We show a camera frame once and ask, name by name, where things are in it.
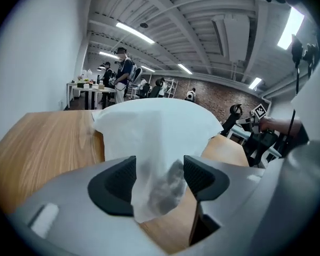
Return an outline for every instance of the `fluorescent light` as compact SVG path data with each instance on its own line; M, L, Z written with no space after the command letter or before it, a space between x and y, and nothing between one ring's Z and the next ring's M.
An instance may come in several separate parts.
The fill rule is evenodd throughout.
M110 53L106 53L106 52L102 52L102 51L100 51L100 55L104 55L104 56L112 57L112 58L114 58L114 59L119 60L119 57L118 57L118 56L112 55L112 54L110 54Z
M183 66L181 63L179 63L178 66L180 68L182 68L183 70L185 70L188 74L192 74L192 72L190 70L188 70L185 66Z
M261 80L262 80L262 79L260 79L260 78L256 78L256 79L252 82L252 84L250 84L249 88L250 88L250 89L254 89L254 88L256 87L256 85L258 85L258 84L261 82Z
M155 70L150 69L150 68L148 68L148 67L146 67L146 66L141 66L141 67L142 67L142 68L144 68L144 69L146 69L146 70L149 70L149 71L155 72Z
M131 28L129 26L126 26L123 23L119 22L119 23L116 24L116 26L118 28L122 28L122 29L124 29L124 30L126 30L126 31L128 31L128 32L130 32L130 33L132 33L132 34L134 34L134 35L136 35L138 37L140 37L141 39L144 39L146 42L148 42L150 44L154 44L154 41L152 39L149 39L147 36L143 35L142 33L138 32L137 30L135 30L135 29L133 29L133 28Z
M292 34L296 35L298 33L304 17L305 16L303 14L293 7L290 9L288 22L277 44L279 47L286 50L290 46L292 42Z

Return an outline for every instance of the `white wall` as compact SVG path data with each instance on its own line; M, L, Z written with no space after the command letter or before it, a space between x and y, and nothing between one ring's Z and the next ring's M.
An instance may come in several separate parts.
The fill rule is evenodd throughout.
M295 96L294 91L290 91L286 94L282 94L276 98L273 98L269 116L277 119L291 119L294 108L291 105L291 101Z
M64 109L90 0L21 0L0 31L0 140L26 113Z

